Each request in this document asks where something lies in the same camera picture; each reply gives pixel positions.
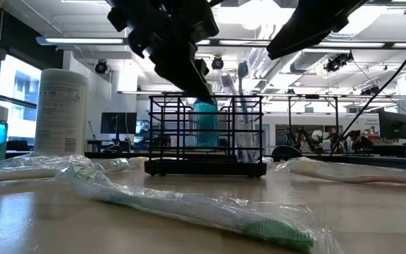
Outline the black chair back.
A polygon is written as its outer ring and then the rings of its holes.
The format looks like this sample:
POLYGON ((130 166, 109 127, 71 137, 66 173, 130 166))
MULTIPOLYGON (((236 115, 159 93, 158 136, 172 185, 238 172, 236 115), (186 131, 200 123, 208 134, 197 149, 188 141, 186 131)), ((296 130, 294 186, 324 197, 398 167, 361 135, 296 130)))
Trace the black chair back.
POLYGON ((274 157, 301 157, 302 152, 289 145, 278 145, 273 149, 271 155, 274 157))

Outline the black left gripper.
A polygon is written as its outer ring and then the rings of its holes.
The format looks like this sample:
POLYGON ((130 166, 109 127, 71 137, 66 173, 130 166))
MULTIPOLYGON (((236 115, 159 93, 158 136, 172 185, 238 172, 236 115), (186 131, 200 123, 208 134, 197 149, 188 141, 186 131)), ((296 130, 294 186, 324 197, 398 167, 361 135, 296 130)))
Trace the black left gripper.
POLYGON ((189 97, 210 103, 204 59, 195 45, 219 33, 207 0, 106 0, 107 19, 117 31, 129 29, 127 43, 138 56, 152 55, 155 72, 189 97))

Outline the green toothbrush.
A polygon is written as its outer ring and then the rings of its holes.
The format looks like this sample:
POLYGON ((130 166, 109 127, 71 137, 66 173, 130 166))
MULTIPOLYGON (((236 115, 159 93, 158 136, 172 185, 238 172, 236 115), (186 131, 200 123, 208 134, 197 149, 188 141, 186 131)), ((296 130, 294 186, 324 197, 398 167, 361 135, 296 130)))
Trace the green toothbrush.
POLYGON ((299 253, 344 254, 332 231, 322 227, 307 207, 121 185, 107 174, 98 164, 70 165, 58 170, 55 179, 86 198, 229 231, 299 253))
POLYGON ((21 179, 41 179, 55 177, 58 173, 66 170, 72 172, 84 173, 85 175, 94 176, 95 174, 110 174, 128 169, 130 163, 126 158, 109 159, 97 162, 93 165, 84 165, 77 162, 63 162, 55 164, 52 167, 28 167, 25 169, 7 169, 0 170, 0 182, 21 179))

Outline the black computer monitor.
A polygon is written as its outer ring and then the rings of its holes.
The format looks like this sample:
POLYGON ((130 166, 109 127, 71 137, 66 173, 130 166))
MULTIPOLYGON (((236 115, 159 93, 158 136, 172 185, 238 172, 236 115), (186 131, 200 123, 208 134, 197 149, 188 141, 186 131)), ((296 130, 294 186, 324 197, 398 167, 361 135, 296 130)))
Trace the black computer monitor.
POLYGON ((101 114, 100 133, 136 134, 136 113, 104 112, 101 114))
POLYGON ((385 139, 406 139, 406 116, 393 112, 379 112, 379 133, 385 139))

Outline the silver ventilation duct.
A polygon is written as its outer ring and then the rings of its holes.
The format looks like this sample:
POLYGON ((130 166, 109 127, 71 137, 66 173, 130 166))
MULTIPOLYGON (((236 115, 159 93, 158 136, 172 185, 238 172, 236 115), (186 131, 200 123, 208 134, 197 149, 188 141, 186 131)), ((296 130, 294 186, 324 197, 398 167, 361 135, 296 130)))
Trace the silver ventilation duct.
POLYGON ((306 73, 316 65, 320 64, 328 52, 302 51, 302 53, 290 65, 291 73, 306 73))

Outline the long ceiling light bar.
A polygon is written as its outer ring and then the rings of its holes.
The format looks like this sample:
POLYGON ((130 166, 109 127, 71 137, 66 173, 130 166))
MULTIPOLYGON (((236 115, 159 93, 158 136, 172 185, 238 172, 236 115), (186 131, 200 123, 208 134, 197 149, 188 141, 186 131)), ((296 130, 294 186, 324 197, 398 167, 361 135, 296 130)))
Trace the long ceiling light bar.
MULTIPOLYGON (((127 38, 103 37, 37 37, 37 43, 49 45, 127 45, 127 38)), ((203 47, 266 47, 270 40, 230 40, 208 39, 197 43, 203 47)), ((406 49, 406 42, 361 42, 361 41, 325 41, 316 44, 314 48, 339 48, 339 49, 406 49)))

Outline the black ceiling track lights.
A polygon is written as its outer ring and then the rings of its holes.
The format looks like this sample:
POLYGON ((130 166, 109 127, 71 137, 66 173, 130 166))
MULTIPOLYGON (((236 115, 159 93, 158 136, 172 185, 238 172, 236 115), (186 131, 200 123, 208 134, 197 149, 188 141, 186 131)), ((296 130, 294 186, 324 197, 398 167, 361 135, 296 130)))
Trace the black ceiling track lights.
POLYGON ((354 57, 351 52, 336 54, 334 57, 328 59, 327 64, 324 65, 324 70, 326 70, 328 73, 336 72, 353 60, 354 57))

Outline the black background metal frame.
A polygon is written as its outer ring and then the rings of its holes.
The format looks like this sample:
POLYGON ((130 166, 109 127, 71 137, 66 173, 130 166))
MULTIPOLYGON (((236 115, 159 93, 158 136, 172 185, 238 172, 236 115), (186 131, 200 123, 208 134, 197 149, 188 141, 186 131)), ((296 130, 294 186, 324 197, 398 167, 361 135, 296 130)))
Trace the black background metal frame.
MULTIPOLYGON (((301 99, 306 100, 317 100, 317 99, 324 99, 329 106, 332 106, 335 109, 335 119, 336 119, 336 132, 335 136, 338 138, 340 137, 340 129, 339 129, 339 111, 338 111, 338 98, 339 95, 318 95, 318 94, 288 94, 288 137, 293 136, 292 132, 292 107, 291 99, 296 98, 296 102, 299 102, 301 99)), ((301 136, 304 137, 305 141, 307 142, 308 146, 314 151, 316 148, 316 140, 308 135, 308 132, 301 127, 297 130, 297 139, 295 140, 295 144, 300 140, 301 136)))

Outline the white wipes canister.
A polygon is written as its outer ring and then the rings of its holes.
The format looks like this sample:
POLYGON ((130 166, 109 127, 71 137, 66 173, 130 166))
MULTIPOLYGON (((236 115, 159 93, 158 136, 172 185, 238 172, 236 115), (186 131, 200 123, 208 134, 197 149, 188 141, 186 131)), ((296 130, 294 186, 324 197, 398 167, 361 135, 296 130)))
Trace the white wipes canister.
POLYGON ((83 153, 88 86, 88 79, 73 71, 42 71, 33 152, 58 156, 83 153))

